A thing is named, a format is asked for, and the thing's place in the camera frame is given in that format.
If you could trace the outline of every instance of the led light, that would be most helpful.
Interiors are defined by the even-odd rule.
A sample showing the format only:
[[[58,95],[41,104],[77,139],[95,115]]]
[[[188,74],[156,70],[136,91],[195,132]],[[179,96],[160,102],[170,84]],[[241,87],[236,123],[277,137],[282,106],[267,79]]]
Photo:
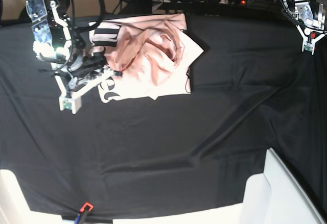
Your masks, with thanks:
[[[56,56],[55,50],[49,43],[34,41],[33,50],[35,53],[41,53],[42,56],[47,58],[53,58]]]
[[[68,48],[63,48],[63,47],[58,47],[56,49],[56,53],[65,56],[66,60],[67,60],[67,58],[69,58],[69,54],[70,54],[69,49]]]

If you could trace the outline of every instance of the printed shirt graphic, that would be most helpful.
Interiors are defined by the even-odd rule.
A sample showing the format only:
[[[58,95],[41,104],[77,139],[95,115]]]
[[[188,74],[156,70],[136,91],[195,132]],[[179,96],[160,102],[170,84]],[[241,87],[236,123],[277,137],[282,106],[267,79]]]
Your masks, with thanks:
[[[182,30],[185,16],[176,14],[108,20],[91,31],[92,51],[105,47],[110,68],[123,73],[98,86],[101,100],[191,93],[189,66],[203,49]]]

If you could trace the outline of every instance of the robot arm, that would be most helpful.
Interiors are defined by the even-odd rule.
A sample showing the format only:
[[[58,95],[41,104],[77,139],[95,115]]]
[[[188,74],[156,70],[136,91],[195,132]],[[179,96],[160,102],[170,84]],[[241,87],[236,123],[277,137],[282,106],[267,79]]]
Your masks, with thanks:
[[[81,97],[115,73],[107,66],[104,51],[85,56],[81,32],[95,29],[104,17],[104,1],[99,0],[101,14],[91,27],[77,28],[74,16],[68,17],[71,0],[27,0],[27,12],[32,20],[33,50],[37,59],[51,64],[51,73],[60,88],[60,110],[76,113]]]
[[[296,25],[303,43],[302,51],[315,52],[316,43],[322,39],[325,30],[325,9],[314,0],[281,0],[285,15]]]

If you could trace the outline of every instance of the black fabric surface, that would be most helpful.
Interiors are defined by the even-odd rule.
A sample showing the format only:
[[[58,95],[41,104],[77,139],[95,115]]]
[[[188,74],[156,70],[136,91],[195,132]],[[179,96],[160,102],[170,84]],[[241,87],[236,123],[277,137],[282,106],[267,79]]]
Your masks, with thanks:
[[[273,147],[327,210],[327,39],[301,52],[295,27],[188,16],[205,49],[192,94],[111,101],[76,115],[34,57],[30,25],[0,29],[0,168],[34,211],[93,218],[180,214],[240,203]]]

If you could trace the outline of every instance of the black stripe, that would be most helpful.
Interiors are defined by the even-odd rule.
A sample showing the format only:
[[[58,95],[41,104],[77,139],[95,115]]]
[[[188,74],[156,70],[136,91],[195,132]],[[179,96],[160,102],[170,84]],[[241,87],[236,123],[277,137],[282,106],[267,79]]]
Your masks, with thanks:
[[[119,27],[119,29],[96,29],[95,34],[117,34],[118,35],[120,29],[121,29],[121,27]]]
[[[116,47],[117,42],[110,42],[110,41],[94,41],[95,46],[111,46],[111,47]]]
[[[120,96],[120,95],[118,95],[115,92],[107,92],[107,93],[104,94],[103,98],[105,98],[106,100],[109,100],[109,98],[114,97],[114,96]]]

